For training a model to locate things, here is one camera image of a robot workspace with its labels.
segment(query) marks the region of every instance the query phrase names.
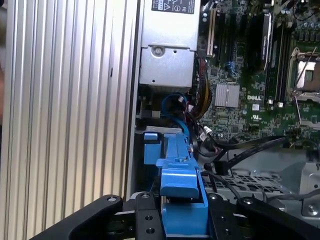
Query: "black metal bracket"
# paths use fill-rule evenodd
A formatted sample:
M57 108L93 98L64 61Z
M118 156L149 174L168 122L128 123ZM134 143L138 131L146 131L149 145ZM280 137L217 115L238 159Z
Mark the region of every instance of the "black metal bracket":
M256 239L319 239L320 229L256 198L239 199L237 209L248 218Z
M76 211L32 240L84 240L103 236L104 222L122 209L121 197L106 195Z
M244 239L234 216L234 209L229 208L224 199L215 193L207 195L209 204L210 236L215 240Z
M31 240L164 240L162 221L152 193L123 203L106 195L63 219Z

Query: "blue cable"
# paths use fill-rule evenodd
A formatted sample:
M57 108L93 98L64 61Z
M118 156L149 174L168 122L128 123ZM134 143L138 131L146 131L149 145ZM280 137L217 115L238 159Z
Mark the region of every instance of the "blue cable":
M183 95L182 93L172 93L163 99L162 104L161 104L161 111L162 111L163 115L165 115L167 118L169 118L172 121L179 124L182 127L184 134L189 137L190 133L189 133L189 129L188 129L187 125L183 121L181 121L180 119L176 118L175 116L170 115L166 110L166 102L171 97L183 97L184 103L187 104L187 102L188 102L187 97L185 95Z

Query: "screw hole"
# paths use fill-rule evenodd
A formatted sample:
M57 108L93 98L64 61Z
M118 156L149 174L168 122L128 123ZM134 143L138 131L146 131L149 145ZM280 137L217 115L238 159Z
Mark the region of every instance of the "screw hole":
M148 228L147 230L146 230L146 233L147 234L154 234L155 233L155 229L154 228Z
M145 217L145 220L148 220L148 221L150 221L150 220L152 220L152 219L154 219L153 216L149 216L149 215L148 215L148 216Z
M143 199L148 199L148 198L150 198L150 195L147 194L147 193L145 193L145 194L143 194L141 197L142 197Z

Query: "screw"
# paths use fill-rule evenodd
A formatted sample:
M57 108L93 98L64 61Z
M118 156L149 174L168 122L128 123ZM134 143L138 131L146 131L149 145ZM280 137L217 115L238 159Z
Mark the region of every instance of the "screw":
M154 54L155 54L156 56L160 56L160 55L162 55L162 53L163 53L163 50L162 50L161 47L156 47L156 48L154 49Z
M141 197L142 197L143 199L148 199L148 198L150 198L150 195L147 194L147 193L145 193L145 194L143 194Z
M248 205L251 205L254 203L251 199L248 199L248 198L244 199L243 202Z
M317 215L318 212L319 212L319 211L318 211L318 208L317 208L316 206L314 206L314 205L309 205L308 210L309 210L309 212L310 212L310 214L311 214L312 216Z
M217 199L217 196L215 194L210 194L209 197L213 200Z
M117 198L114 196L108 198L108 202L114 202L116 200L117 200Z

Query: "cpu socket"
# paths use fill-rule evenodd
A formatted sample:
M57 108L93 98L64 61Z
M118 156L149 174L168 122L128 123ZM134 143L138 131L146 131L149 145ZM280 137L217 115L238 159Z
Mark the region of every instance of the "cpu socket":
M288 93L298 101L320 103L320 56L317 52L296 52L290 60Z

